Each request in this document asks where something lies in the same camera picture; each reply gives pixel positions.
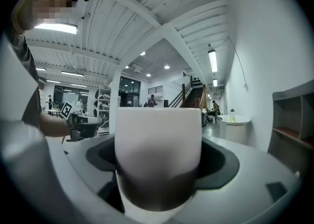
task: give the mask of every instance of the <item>staircase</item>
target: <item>staircase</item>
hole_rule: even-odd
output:
[[[202,97],[202,93],[203,93],[203,88],[193,88],[192,92],[190,93],[190,95],[187,97],[187,99],[185,100],[185,103],[182,107],[187,107],[187,108],[194,108],[195,107],[195,99],[196,98],[200,98]]]

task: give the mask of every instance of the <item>wall shelf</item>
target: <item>wall shelf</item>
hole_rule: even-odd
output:
[[[314,80],[273,93],[273,109],[268,152],[303,177],[314,155]]]

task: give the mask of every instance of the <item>fluorescent light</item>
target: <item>fluorescent light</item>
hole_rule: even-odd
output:
[[[78,74],[78,73],[69,73],[69,72],[61,72],[61,73],[63,73],[63,74],[67,74],[67,75],[73,75],[73,76],[80,76],[80,77],[84,77],[84,75],[83,74]]]
[[[75,84],[71,84],[71,85],[80,86],[80,87],[86,87],[86,85],[75,85]]]
[[[63,31],[63,32],[71,33],[71,34],[76,34],[78,31],[77,25],[71,25],[71,24],[45,24],[43,23],[39,26],[36,26],[35,28]]]
[[[51,83],[58,83],[58,84],[60,84],[60,82],[59,82],[59,81],[47,80],[47,82],[51,82]]]
[[[211,64],[211,71],[213,73],[218,71],[217,68],[217,58],[216,58],[216,51],[215,50],[210,50],[208,52],[208,56],[209,56],[209,60],[210,60],[210,64]]]

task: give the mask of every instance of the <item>white ceiling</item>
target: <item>white ceiling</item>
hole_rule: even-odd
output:
[[[144,68],[137,76],[145,79],[147,72],[153,79],[189,65],[210,85],[214,78],[207,55],[211,44],[217,51],[215,76],[223,84],[227,63],[226,4],[226,0],[79,0],[77,7],[62,18],[64,22],[77,23],[77,35],[33,29],[25,36],[36,65],[47,69],[39,75],[61,82],[74,81],[61,70],[77,70],[85,75],[78,77],[77,83],[108,84],[122,64],[135,63]],[[161,38],[150,41],[145,49],[143,42],[158,31]],[[133,56],[136,50],[147,54]],[[165,64],[171,68],[165,70]]]

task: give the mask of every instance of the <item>white counter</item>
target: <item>white counter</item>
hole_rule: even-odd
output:
[[[235,122],[230,121],[230,115],[219,115],[220,124],[220,138],[237,142],[240,144],[247,144],[247,127],[251,118],[244,115],[235,115]]]

